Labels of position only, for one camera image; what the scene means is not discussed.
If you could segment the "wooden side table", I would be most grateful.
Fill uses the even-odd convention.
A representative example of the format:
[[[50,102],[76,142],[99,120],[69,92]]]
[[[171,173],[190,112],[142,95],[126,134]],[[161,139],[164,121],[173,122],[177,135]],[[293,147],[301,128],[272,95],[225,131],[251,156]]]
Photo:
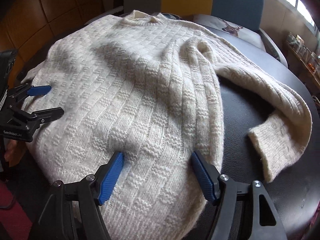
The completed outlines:
[[[288,68],[304,83],[311,93],[319,93],[319,62],[306,46],[303,39],[288,32],[283,41],[283,54]]]

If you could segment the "cream knitted sweater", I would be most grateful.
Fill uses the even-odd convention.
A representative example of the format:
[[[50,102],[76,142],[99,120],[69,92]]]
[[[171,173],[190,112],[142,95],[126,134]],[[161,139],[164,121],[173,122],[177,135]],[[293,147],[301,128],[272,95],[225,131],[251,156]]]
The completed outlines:
[[[25,111],[61,107],[27,146],[49,181],[77,181],[116,151],[124,169],[102,216],[112,239],[182,239],[206,200],[193,151],[222,167],[219,77],[257,93],[274,112],[249,130],[273,181],[304,153],[312,117],[302,97],[205,27],[162,14],[108,15],[55,42],[32,79],[50,85]]]

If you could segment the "multicolour sofa chair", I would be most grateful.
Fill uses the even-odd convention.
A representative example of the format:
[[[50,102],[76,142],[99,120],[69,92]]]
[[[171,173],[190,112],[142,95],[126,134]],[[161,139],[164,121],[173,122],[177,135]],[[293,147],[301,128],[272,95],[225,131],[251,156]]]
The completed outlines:
[[[265,50],[283,65],[287,61],[272,38],[261,29],[265,0],[112,0],[114,11],[130,13],[140,10],[148,14],[161,12],[173,20],[193,21],[196,14],[215,16],[243,26],[259,34]]]

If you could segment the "deer print cushion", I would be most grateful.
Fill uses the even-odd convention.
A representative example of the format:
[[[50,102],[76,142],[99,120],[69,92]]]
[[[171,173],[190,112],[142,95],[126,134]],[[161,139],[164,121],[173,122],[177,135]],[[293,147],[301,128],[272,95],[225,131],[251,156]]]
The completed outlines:
[[[225,33],[229,33],[230,35],[238,37],[256,46],[257,48],[266,51],[261,36],[256,32],[251,31],[243,26],[225,21],[215,16],[209,16],[204,14],[194,15],[193,21],[197,24],[205,25],[207,27],[211,27],[223,31]]]

